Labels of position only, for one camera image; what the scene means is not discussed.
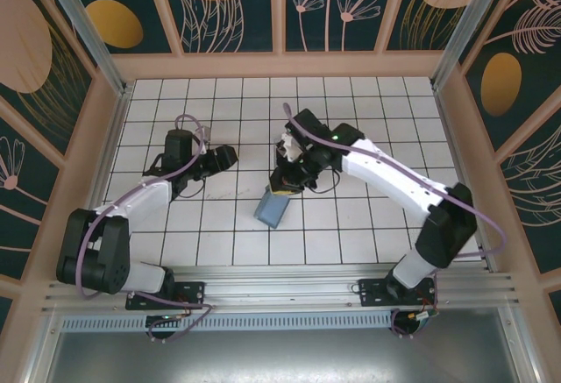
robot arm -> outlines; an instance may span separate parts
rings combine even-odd
[[[391,159],[362,132],[348,124],[340,124],[331,131],[309,110],[301,111],[295,116],[295,121],[319,138],[366,149]],[[332,167],[375,186],[423,221],[415,247],[398,262],[385,279],[386,291],[394,299],[400,299],[415,289],[423,278],[437,269],[448,267],[476,231],[477,224],[473,214],[425,190],[389,165],[362,153],[319,145],[303,136],[291,123],[288,123],[286,128],[287,133],[283,134],[282,141],[277,145],[277,167],[270,178],[270,188],[274,194],[294,194],[302,192],[305,188],[315,189],[318,175],[325,168]],[[444,184],[422,177],[399,162],[391,160],[433,188],[472,206],[471,192],[461,183],[456,184],[454,188],[447,188]]]
[[[82,285],[85,288],[115,294],[119,291],[158,293],[171,299],[174,275],[170,269],[131,262],[131,233],[158,209],[166,207],[188,185],[227,170],[238,161],[232,146],[221,145],[201,152],[196,162],[185,172],[170,180],[153,181],[187,165],[194,156],[193,141],[199,138],[190,131],[171,130],[167,133],[164,153],[158,155],[143,173],[143,188],[112,210],[95,229],[82,263]],[[56,275],[60,282],[75,284],[78,252],[93,221],[112,203],[92,210],[77,209],[70,214],[60,249]]]

white tiled floor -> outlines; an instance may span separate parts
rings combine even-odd
[[[132,235],[136,260],[164,266],[353,264],[398,261],[421,224],[379,190],[341,174],[337,187],[294,196],[277,230],[253,218],[284,131],[282,104],[308,108],[331,128],[346,122],[418,173],[458,180],[427,78],[232,78],[138,81],[106,200],[135,186],[184,112],[211,128],[211,145],[234,145],[239,163],[190,182],[169,209]],[[323,172],[318,190],[332,188]],[[462,252],[477,250],[472,239]]]

blue block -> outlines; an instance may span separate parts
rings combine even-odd
[[[267,186],[253,216],[271,228],[277,228],[287,210],[290,198],[284,195],[273,195]]]

vented metal panel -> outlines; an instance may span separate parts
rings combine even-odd
[[[182,330],[196,316],[163,323],[154,331]],[[66,316],[62,332],[145,332],[146,316]],[[193,331],[204,330],[327,330],[388,328],[390,312],[367,311],[349,313],[305,314],[214,314],[205,317]]]

white arm segment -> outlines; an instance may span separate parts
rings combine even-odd
[[[359,139],[352,147],[366,149],[370,152],[379,153],[381,156],[391,159],[394,163],[408,170],[419,179],[429,183],[433,188],[446,192],[444,184],[429,180],[402,163],[386,155],[370,139]],[[424,221],[429,215],[429,206],[437,206],[442,198],[426,191],[420,185],[409,179],[409,177],[397,172],[392,167],[372,157],[358,152],[349,152],[343,157],[343,171],[357,177],[377,188],[394,202],[397,202],[406,211],[417,219]]]
[[[360,139],[352,146],[379,153],[393,160],[369,139]],[[393,161],[419,179],[430,184],[433,188],[448,193],[444,184],[429,180],[400,162]],[[370,183],[421,221],[424,221],[429,215],[430,205],[437,206],[442,201],[440,196],[426,191],[409,177],[399,173],[387,164],[362,153],[349,152],[348,155],[343,157],[342,167],[343,171]],[[424,277],[430,275],[436,269],[431,263],[423,259],[414,247],[396,265],[393,275],[405,287],[414,288],[419,285],[419,282]]]
[[[141,183],[154,179],[155,177],[145,177]],[[169,181],[157,181],[148,186],[145,185],[119,208],[112,210],[107,216],[122,216],[129,220],[129,233],[137,230],[140,225],[158,209],[166,207],[172,200],[172,185]],[[95,211],[101,214],[111,206],[107,203]],[[131,260],[129,276],[122,288],[122,291],[143,291],[154,294],[160,291],[164,282],[166,272],[159,266]]]

